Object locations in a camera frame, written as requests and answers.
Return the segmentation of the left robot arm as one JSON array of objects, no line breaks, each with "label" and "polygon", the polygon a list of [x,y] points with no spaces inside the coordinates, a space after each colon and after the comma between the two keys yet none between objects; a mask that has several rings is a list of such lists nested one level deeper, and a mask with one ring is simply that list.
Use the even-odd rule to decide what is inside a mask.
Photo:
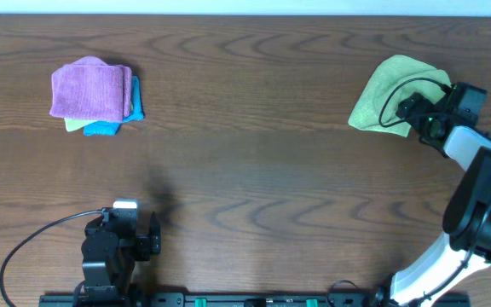
[{"label": "left robot arm", "polygon": [[72,295],[73,306],[149,306],[146,294],[131,282],[138,262],[161,252],[157,215],[149,217],[148,232],[137,232],[137,210],[103,208],[87,223],[81,245],[84,280]]}]

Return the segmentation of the folded purple cloth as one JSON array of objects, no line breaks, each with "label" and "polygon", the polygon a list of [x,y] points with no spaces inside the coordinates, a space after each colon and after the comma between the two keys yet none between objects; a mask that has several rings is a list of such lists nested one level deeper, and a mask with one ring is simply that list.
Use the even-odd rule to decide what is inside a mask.
[{"label": "folded purple cloth", "polygon": [[132,70],[127,66],[85,56],[54,71],[51,85],[53,117],[121,123],[130,115]]}]

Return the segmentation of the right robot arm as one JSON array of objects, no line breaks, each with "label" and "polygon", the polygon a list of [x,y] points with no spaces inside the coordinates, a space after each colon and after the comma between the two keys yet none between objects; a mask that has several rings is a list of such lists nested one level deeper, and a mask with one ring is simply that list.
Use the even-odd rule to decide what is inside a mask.
[{"label": "right robot arm", "polygon": [[454,89],[436,103],[420,93],[401,101],[400,121],[465,174],[442,220],[442,234],[377,294],[383,306],[432,306],[466,277],[491,266],[491,139],[476,125],[487,93]]}]

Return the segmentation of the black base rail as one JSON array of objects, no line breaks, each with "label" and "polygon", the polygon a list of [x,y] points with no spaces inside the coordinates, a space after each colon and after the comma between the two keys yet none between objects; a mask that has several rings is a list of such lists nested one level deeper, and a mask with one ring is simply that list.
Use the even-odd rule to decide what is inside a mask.
[{"label": "black base rail", "polygon": [[[147,306],[147,307],[367,307],[369,295],[366,293],[331,293],[328,295],[185,295],[183,293],[155,293],[136,295],[128,304],[91,303],[84,295],[73,303],[70,295],[42,295],[40,307],[71,306]],[[447,294],[439,298],[435,307],[471,307],[465,294]]]}]

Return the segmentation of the folded blue cloth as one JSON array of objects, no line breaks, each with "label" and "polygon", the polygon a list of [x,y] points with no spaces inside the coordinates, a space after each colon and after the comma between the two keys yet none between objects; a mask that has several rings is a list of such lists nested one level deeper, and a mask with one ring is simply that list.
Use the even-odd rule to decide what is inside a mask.
[{"label": "folded blue cloth", "polygon": [[125,117],[122,123],[96,121],[86,125],[83,128],[83,133],[85,136],[114,136],[122,124],[130,121],[142,121],[143,119],[140,80],[137,76],[133,76],[131,80],[130,115]]}]

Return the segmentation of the folded pale green cloth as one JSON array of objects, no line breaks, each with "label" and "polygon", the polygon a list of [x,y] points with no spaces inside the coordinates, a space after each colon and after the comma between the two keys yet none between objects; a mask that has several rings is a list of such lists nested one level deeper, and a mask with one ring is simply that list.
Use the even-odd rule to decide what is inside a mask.
[{"label": "folded pale green cloth", "polygon": [[67,132],[72,132],[75,130],[79,130],[84,128],[87,125],[93,124],[94,120],[85,120],[85,119],[69,119],[64,118],[65,127]]}]

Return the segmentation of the light green cloth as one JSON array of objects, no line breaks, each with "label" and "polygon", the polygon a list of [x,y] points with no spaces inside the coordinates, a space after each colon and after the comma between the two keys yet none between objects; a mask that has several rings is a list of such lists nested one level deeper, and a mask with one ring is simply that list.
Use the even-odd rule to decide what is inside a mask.
[{"label": "light green cloth", "polygon": [[439,84],[451,84],[445,71],[405,55],[393,55],[383,61],[369,78],[349,116],[348,124],[357,130],[406,137],[411,125],[402,123],[384,128],[381,124],[397,121],[399,102],[414,92],[437,102],[444,96]]}]

